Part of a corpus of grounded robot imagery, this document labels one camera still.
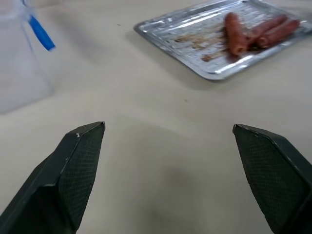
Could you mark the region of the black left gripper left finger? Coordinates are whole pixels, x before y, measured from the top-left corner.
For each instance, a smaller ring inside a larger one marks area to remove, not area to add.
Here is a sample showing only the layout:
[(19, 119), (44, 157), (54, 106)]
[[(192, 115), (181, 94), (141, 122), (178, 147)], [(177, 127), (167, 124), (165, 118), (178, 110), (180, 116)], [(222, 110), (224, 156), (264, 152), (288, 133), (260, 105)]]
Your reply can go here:
[(105, 123), (68, 132), (0, 216), (2, 234), (75, 234), (95, 182)]

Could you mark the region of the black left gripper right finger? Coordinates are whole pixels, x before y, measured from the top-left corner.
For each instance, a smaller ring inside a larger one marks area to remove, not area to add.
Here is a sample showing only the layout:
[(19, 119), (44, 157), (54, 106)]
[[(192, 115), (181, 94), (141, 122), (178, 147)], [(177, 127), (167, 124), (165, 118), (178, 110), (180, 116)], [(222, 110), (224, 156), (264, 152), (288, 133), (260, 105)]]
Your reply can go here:
[(312, 165), (283, 136), (233, 126), (251, 191), (275, 234), (312, 232)]

